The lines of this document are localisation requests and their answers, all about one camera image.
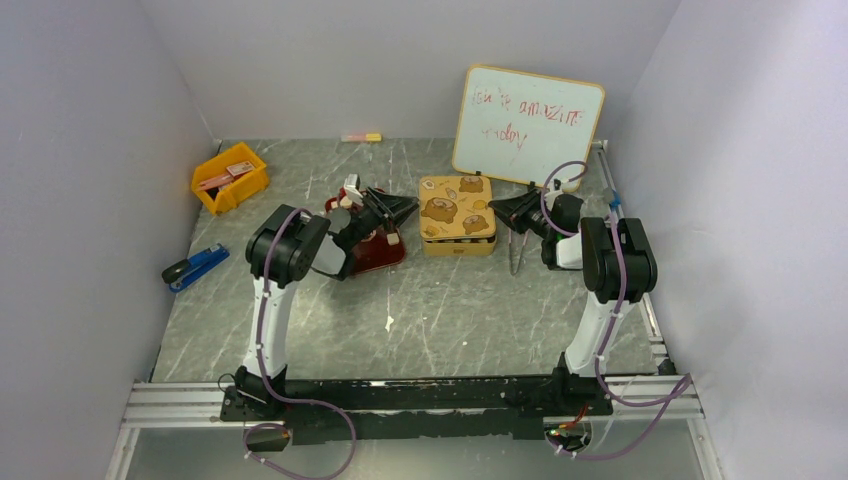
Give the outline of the pink metal tweezers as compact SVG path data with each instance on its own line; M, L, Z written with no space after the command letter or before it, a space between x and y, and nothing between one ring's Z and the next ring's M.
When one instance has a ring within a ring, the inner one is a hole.
M516 276L520 271L528 235L528 231L525 231L524 233L516 233L510 230L508 232L508 269L511 276Z

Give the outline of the silver box lid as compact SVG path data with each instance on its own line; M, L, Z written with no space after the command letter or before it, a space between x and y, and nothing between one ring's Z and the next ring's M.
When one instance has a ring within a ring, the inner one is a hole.
M479 175L425 176L419 182L424 241L484 240L496 235L491 181Z

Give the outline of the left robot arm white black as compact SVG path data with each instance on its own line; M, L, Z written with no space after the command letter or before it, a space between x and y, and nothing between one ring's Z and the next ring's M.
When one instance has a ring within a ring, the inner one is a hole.
M322 213L281 205L246 247L254 286L251 340L234 375L236 392L258 418L286 405L286 335L299 283L310 272L343 281L400 263L400 228L417 211L415 197L345 187Z

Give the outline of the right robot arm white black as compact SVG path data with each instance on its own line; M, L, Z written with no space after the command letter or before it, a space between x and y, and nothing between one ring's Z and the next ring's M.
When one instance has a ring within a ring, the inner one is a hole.
M567 193L532 191L492 200L496 218L518 234L541 239L550 270L583 275L587 302L575 337L561 355L573 376L598 379L619 323L657 283L658 267L637 218L584 217L583 200Z

